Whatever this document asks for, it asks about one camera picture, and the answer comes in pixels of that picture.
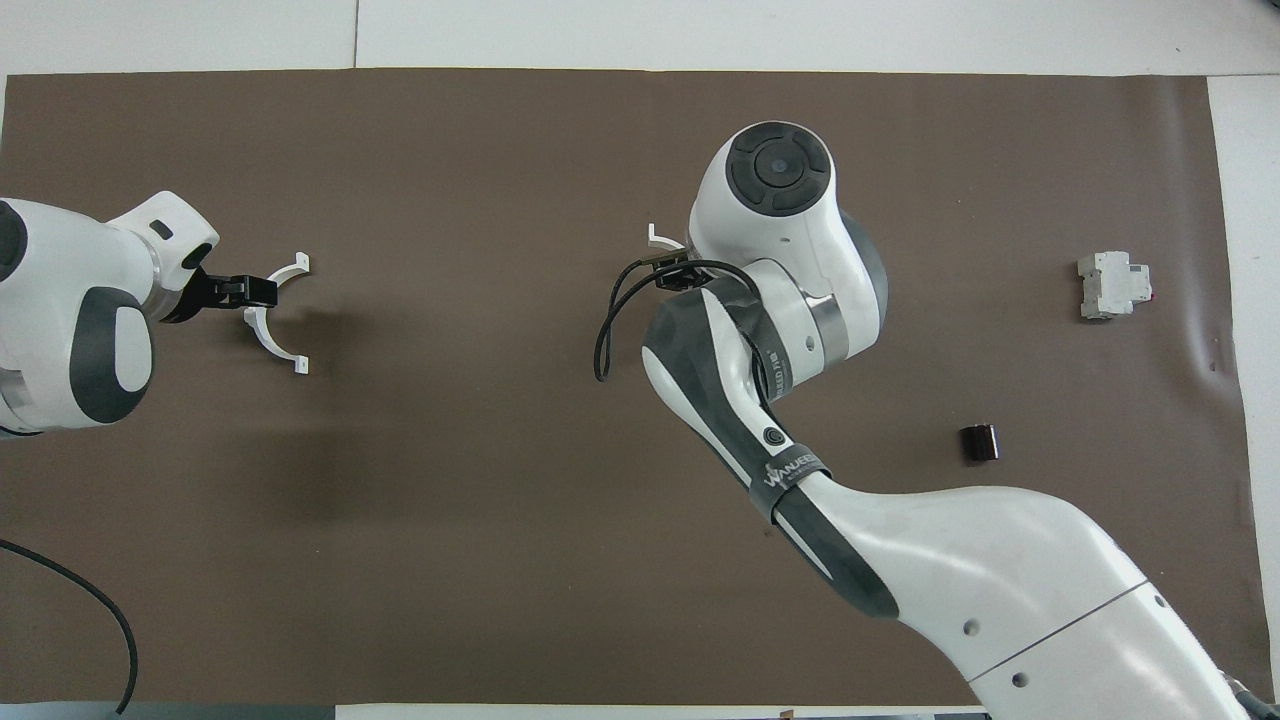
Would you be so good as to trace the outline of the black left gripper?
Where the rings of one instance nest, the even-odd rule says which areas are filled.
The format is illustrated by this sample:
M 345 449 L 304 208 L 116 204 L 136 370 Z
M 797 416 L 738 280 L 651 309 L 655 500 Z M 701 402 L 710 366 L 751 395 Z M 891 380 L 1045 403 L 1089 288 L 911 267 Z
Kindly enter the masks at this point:
M 278 283 L 256 275 L 210 275 L 197 266 L 180 292 L 175 306 L 160 318 L 177 324 L 196 316 L 201 310 L 238 307 L 275 307 Z

